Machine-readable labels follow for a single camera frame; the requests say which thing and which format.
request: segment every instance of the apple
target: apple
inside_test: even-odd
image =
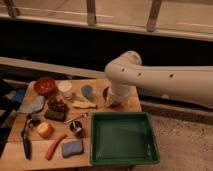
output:
[[[48,138],[52,134],[53,128],[50,123],[42,122],[38,125],[36,131],[42,138]]]

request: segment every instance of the red bowl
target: red bowl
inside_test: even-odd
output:
[[[55,80],[51,77],[39,78],[34,84],[34,90],[41,96],[48,96],[56,90]]]

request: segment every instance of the blue sponge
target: blue sponge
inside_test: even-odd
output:
[[[75,140],[61,145],[62,156],[68,158],[72,155],[82,154],[84,152],[83,141]]]

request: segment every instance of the black wall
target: black wall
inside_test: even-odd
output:
[[[103,71],[127,50],[144,65],[213,65],[213,43],[0,20],[0,56]]]

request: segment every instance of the red object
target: red object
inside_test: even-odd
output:
[[[55,80],[51,77],[42,77],[34,84],[35,91],[42,96],[48,96],[56,90]]]
[[[45,158],[46,158],[47,160],[50,160],[50,159],[52,158],[52,156],[53,156],[53,154],[54,154],[54,152],[55,152],[55,150],[56,150],[58,144],[61,142],[61,140],[63,140],[64,138],[66,138],[66,136],[67,136],[66,134],[60,135],[60,136],[57,137],[57,138],[55,139],[55,141],[50,145],[50,147],[48,148],[48,150],[47,150],[47,152],[46,152],[46,154],[45,154]]]

